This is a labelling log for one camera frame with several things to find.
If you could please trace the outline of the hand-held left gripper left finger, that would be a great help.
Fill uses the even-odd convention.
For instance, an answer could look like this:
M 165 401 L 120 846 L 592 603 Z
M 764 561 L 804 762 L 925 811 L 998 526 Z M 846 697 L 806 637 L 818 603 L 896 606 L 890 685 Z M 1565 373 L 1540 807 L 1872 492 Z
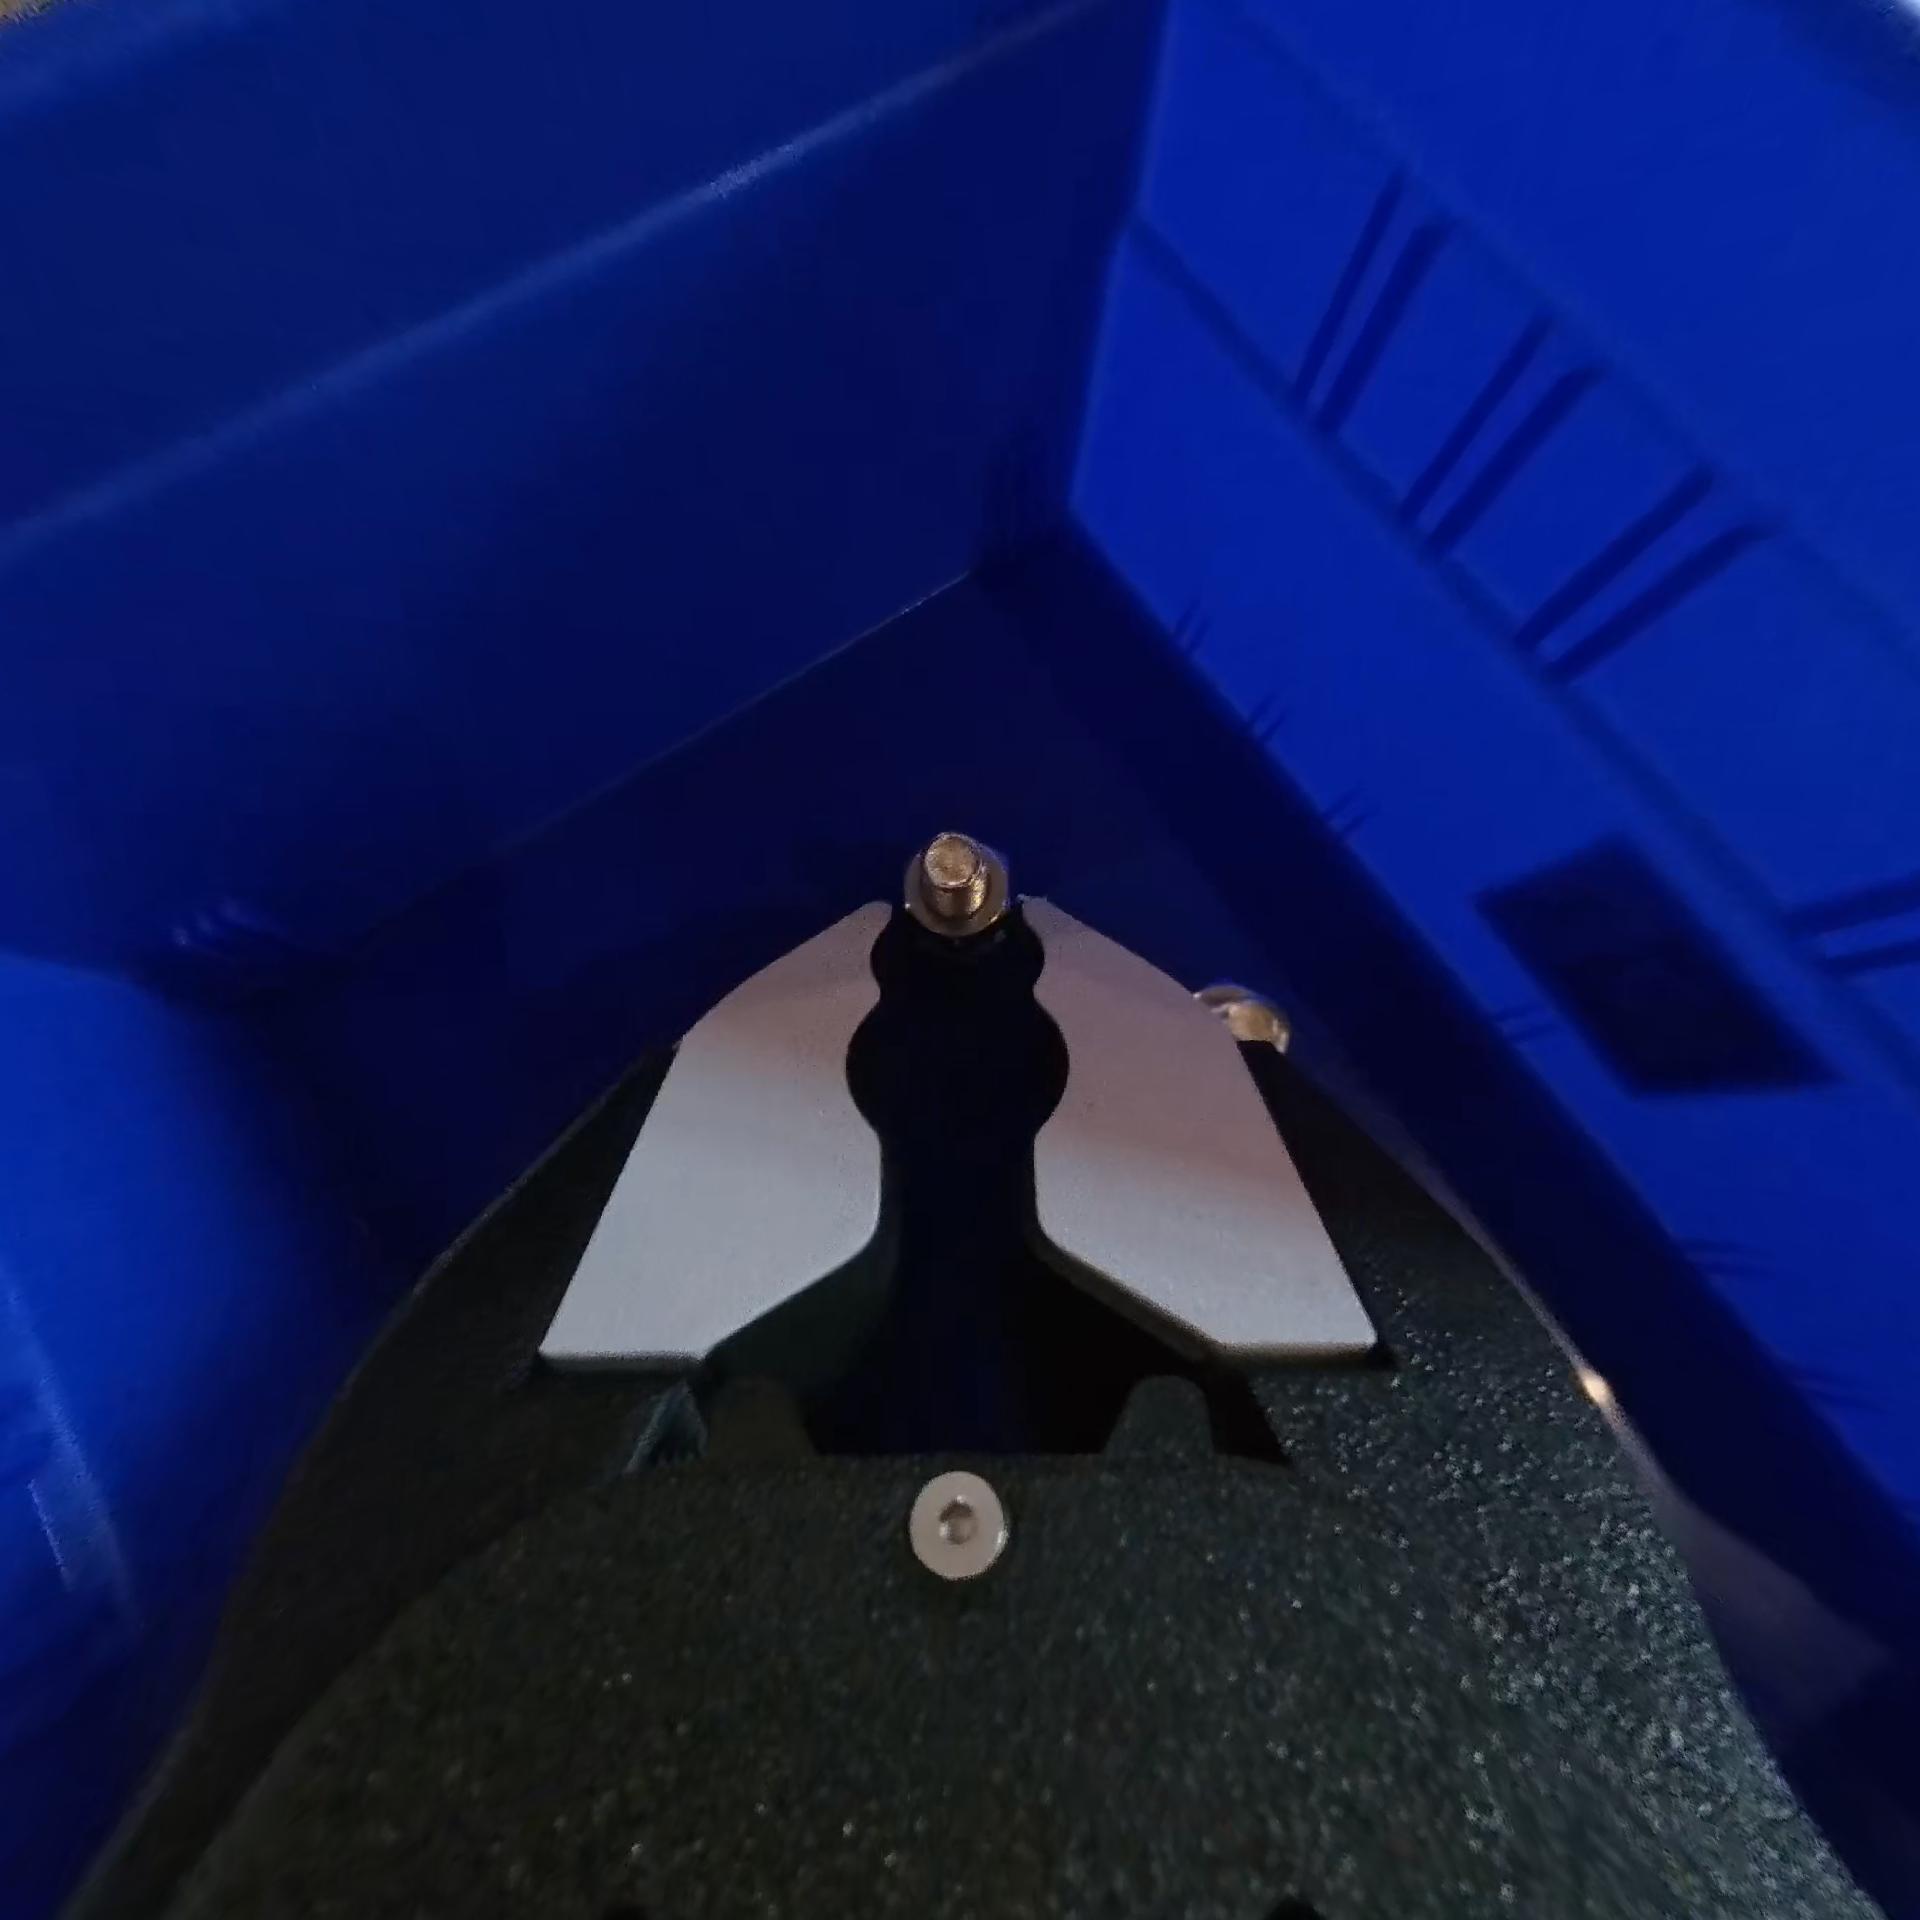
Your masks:
M 688 1029 L 541 1334 L 544 1364 L 841 1377 L 871 1343 L 890 1246 L 848 1053 L 896 919 L 863 903 Z

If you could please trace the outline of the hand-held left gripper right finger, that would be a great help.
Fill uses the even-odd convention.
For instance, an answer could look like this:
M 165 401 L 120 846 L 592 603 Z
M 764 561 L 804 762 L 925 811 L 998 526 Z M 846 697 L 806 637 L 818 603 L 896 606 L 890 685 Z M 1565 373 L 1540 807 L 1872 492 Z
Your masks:
M 1362 1361 L 1376 1324 L 1220 1012 L 1038 897 L 1005 964 L 991 1115 L 1039 1252 L 1206 1357 Z

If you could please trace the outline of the blue plastic bin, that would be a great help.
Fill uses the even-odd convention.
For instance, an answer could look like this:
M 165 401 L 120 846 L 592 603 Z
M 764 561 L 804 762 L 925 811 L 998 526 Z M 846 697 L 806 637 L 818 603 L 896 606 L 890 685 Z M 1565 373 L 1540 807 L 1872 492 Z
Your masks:
M 1362 1361 L 1039 1252 L 1026 897 Z M 868 903 L 871 1343 L 544 1364 Z M 1916 1915 L 1916 4 L 4 4 L 4 1915 L 190 1913 Z

